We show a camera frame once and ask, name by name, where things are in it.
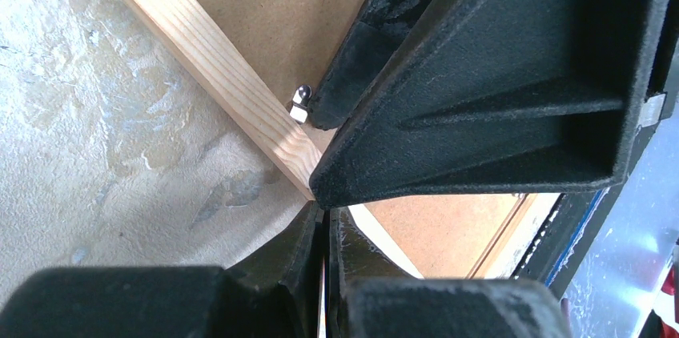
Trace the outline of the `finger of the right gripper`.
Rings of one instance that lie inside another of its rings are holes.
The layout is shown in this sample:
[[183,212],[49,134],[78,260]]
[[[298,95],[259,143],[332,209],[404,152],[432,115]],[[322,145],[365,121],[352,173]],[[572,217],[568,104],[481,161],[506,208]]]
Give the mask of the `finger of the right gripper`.
[[670,0],[432,0],[309,180],[321,207],[623,181]]
[[364,0],[308,106],[311,124],[341,126],[432,0]]

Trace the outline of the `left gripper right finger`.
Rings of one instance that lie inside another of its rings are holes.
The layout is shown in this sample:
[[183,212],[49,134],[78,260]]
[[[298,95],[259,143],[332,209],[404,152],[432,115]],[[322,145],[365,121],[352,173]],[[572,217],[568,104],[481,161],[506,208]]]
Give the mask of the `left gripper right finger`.
[[330,337],[570,337],[534,280],[424,280],[390,260],[346,207],[327,214]]

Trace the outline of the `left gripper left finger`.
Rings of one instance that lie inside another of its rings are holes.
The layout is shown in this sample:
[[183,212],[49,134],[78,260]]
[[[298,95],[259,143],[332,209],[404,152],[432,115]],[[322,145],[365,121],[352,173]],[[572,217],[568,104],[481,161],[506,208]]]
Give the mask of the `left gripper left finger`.
[[229,268],[50,268],[1,311],[4,337],[313,337],[321,212],[307,203]]

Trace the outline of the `light wooden picture frame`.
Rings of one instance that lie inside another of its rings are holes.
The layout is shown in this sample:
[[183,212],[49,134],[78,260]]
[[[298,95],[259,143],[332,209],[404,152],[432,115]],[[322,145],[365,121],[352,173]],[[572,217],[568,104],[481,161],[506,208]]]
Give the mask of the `light wooden picture frame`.
[[[321,153],[197,0],[123,0],[306,199]],[[349,207],[357,227],[417,278],[512,278],[532,238],[531,195],[389,201],[390,219]]]

